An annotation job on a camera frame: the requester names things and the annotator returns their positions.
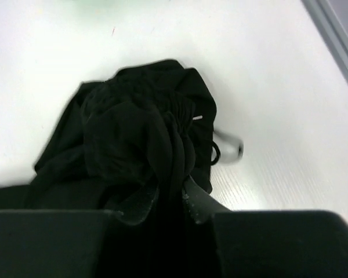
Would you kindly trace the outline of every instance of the gray edge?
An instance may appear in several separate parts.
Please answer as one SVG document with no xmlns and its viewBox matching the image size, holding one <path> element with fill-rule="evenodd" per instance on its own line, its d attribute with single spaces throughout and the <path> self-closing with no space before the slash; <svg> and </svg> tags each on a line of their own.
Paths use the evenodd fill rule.
<svg viewBox="0 0 348 278">
<path fill-rule="evenodd" d="M 348 37 L 326 0 L 302 0 L 348 83 Z"/>
</svg>

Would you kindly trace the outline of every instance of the white desk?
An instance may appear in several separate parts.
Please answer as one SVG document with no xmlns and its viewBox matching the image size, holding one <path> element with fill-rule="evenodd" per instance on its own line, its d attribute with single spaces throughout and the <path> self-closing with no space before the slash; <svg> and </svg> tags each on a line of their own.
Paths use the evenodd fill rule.
<svg viewBox="0 0 348 278">
<path fill-rule="evenodd" d="M 348 85 L 298 1 L 1 0 L 0 184 L 29 180 L 81 81 L 176 58 L 214 95 L 238 164 L 232 209 L 326 209 L 348 221 Z"/>
</svg>

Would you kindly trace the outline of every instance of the white surface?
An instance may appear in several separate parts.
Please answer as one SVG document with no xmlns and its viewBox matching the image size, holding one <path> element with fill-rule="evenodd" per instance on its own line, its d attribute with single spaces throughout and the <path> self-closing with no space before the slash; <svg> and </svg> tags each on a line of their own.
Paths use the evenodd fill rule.
<svg viewBox="0 0 348 278">
<path fill-rule="evenodd" d="M 244 140 L 213 170 L 216 198 L 348 221 L 348 85 L 293 0 L 1 0 L 0 184 L 31 178 L 80 81 L 168 57 L 198 68 L 216 126 Z"/>
</svg>

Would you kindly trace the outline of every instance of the black drawstring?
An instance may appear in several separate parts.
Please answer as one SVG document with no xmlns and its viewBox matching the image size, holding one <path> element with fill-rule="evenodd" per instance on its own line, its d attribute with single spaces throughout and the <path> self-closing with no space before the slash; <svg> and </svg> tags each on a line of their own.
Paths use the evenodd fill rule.
<svg viewBox="0 0 348 278">
<path fill-rule="evenodd" d="M 218 163 L 221 153 L 220 153 L 220 149 L 219 149 L 218 145 L 214 141 L 212 141 L 211 146 L 215 150 L 215 158 L 213 161 L 211 161 L 211 166 L 213 166 L 213 165 Z"/>
</svg>

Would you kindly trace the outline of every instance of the black fabric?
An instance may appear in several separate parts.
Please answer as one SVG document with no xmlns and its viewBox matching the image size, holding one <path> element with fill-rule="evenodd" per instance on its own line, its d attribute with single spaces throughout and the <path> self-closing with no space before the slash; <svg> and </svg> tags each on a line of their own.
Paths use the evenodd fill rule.
<svg viewBox="0 0 348 278">
<path fill-rule="evenodd" d="M 113 209 L 147 184 L 158 185 L 167 205 L 189 175 L 209 193 L 215 115 L 199 73 L 175 60 L 83 83 L 36 162 L 36 177 L 0 189 L 0 209 Z"/>
<path fill-rule="evenodd" d="M 1 211 L 0 278 L 106 277 L 98 262 L 112 217 L 105 211 Z"/>
</svg>

